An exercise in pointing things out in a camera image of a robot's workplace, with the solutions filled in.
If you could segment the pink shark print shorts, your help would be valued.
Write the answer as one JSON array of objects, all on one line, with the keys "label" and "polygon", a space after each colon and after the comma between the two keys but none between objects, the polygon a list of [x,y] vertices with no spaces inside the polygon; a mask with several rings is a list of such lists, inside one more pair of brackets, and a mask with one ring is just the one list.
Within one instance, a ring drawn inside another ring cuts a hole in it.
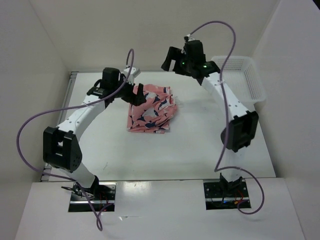
[{"label": "pink shark print shorts", "polygon": [[171,87],[146,84],[143,86],[143,95],[145,103],[129,106],[127,130],[133,133],[164,134],[170,129],[170,120],[178,111]]}]

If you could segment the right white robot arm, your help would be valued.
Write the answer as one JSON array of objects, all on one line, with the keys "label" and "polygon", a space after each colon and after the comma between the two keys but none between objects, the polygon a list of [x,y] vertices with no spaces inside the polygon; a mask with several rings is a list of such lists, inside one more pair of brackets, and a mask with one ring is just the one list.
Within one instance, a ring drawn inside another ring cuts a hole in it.
[{"label": "right white robot arm", "polygon": [[244,152],[256,135],[259,116],[245,107],[223,80],[223,68],[207,61],[200,40],[187,39],[182,49],[171,46],[161,69],[197,80],[226,113],[226,126],[220,134],[223,152],[215,171],[219,172],[219,191],[230,197],[242,183],[241,162]]}]

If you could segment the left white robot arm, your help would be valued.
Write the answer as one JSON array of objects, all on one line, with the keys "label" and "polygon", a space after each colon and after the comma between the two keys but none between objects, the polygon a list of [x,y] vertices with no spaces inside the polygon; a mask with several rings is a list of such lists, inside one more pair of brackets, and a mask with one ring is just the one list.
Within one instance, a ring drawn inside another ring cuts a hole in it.
[{"label": "left white robot arm", "polygon": [[61,170],[82,186],[82,194],[89,200],[100,194],[99,179],[83,164],[80,138],[94,119],[116,98],[139,106],[146,102],[143,84],[135,85],[140,74],[136,67],[126,67],[123,71],[106,67],[101,79],[88,90],[80,105],[65,121],[56,127],[47,127],[43,132],[43,160]]}]

